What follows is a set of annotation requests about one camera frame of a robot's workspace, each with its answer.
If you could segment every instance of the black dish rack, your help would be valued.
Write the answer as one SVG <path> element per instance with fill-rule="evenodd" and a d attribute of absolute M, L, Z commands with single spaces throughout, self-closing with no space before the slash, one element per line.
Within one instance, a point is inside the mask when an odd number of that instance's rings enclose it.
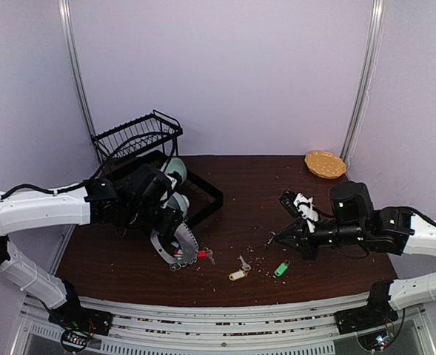
<path fill-rule="evenodd" d="M 168 158 L 165 153 L 166 143 L 171 142 L 175 147 L 174 155 L 178 155 L 177 137 L 182 134 L 183 129 L 176 119 L 153 110 L 149 115 L 92 136 L 91 139 L 101 158 L 107 160 L 103 176 L 117 181 L 141 164 L 148 163 L 160 169 Z M 158 146 L 161 146 L 161 151 L 152 150 Z M 177 191 L 190 200 L 186 221 L 190 228 L 218 211 L 224 203 L 223 193 L 219 189 L 190 170 L 187 181 Z"/>

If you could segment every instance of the key tag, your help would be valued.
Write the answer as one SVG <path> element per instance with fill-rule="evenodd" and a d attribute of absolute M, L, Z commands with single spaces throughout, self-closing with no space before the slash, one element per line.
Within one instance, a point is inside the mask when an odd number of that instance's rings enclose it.
<path fill-rule="evenodd" d="M 246 276 L 247 276 L 247 273 L 245 271 L 239 270 L 239 271 L 233 272 L 232 274 L 229 274 L 229 279 L 231 281 L 236 281 L 239 279 L 243 279 Z"/>
<path fill-rule="evenodd" d="M 277 267 L 277 269 L 274 272 L 274 275 L 276 277 L 280 277 L 283 274 L 285 274 L 285 271 L 289 268 L 290 265 L 290 261 L 289 260 L 285 260 L 283 263 L 280 264 L 280 266 Z"/>

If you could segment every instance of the white backdrop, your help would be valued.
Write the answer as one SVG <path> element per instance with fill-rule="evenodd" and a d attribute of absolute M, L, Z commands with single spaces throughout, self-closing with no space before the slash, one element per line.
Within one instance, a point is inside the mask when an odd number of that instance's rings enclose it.
<path fill-rule="evenodd" d="M 339 154 L 371 0 L 75 0 L 96 130 L 159 109 L 182 154 Z"/>

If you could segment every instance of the orange plate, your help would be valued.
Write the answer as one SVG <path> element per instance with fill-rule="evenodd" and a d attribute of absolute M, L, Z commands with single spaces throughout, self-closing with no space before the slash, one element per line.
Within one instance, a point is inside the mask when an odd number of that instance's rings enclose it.
<path fill-rule="evenodd" d="M 336 179 L 346 172 L 343 160 L 328 152 L 310 152 L 305 156 L 305 163 L 313 174 L 324 179 Z"/>

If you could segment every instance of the yellow key tag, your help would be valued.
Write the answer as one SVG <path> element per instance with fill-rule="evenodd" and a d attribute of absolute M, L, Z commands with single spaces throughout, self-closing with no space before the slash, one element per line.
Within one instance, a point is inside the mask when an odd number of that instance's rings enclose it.
<path fill-rule="evenodd" d="M 246 276 L 247 276 L 247 273 L 245 271 L 239 270 L 239 271 L 233 272 L 232 274 L 229 274 L 229 279 L 231 281 L 236 281 L 236 280 L 242 279 Z"/>

